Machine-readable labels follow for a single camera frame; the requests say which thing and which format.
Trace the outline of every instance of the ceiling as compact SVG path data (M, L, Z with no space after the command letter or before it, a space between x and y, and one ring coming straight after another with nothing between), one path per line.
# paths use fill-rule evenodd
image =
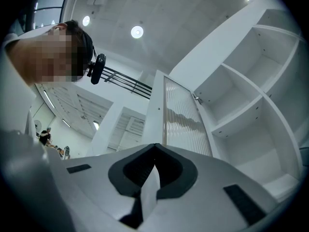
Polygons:
M93 121L102 122L112 103L99 98L86 90L79 89L76 85L55 87L53 84L36 85L46 104L50 106L43 94L45 90L55 109L53 112L64 119L72 129L93 138L96 128ZM144 128L144 120L122 113L109 142L113 149L127 149L138 145Z
M72 19L82 24L94 46L169 73L201 40L246 0L76 0ZM142 26L144 35L130 32Z

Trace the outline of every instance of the man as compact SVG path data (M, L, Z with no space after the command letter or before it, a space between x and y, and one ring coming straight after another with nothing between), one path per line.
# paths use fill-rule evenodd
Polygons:
M47 127L47 129L44 131L41 132L40 134L40 142L45 146L45 144L47 143L47 141L50 142L52 136L50 134L50 130L51 128L50 127Z
M0 50L0 129L28 131L28 112L35 99L29 86L77 81L93 55L92 40L76 21L53 26L42 35L10 39Z

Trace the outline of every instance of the open cabinet door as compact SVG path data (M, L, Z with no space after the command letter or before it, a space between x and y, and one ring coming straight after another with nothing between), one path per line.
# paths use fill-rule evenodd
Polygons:
M160 71L155 75L142 143L160 143L212 156L192 91Z

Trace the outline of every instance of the neck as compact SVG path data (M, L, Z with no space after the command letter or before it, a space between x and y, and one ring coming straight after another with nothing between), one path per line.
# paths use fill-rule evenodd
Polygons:
M21 39L10 42L5 47L13 66L28 86L35 83L35 72L29 64L32 44L29 39Z

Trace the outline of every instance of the white shirt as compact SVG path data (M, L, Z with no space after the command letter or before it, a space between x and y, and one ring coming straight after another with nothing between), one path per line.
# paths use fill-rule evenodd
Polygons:
M27 119L29 120L28 113L36 95L19 75L5 50L5 46L16 37L17 35L10 35L10 39L0 49L0 129L25 133L28 124L28 133L35 136L32 116L28 123Z

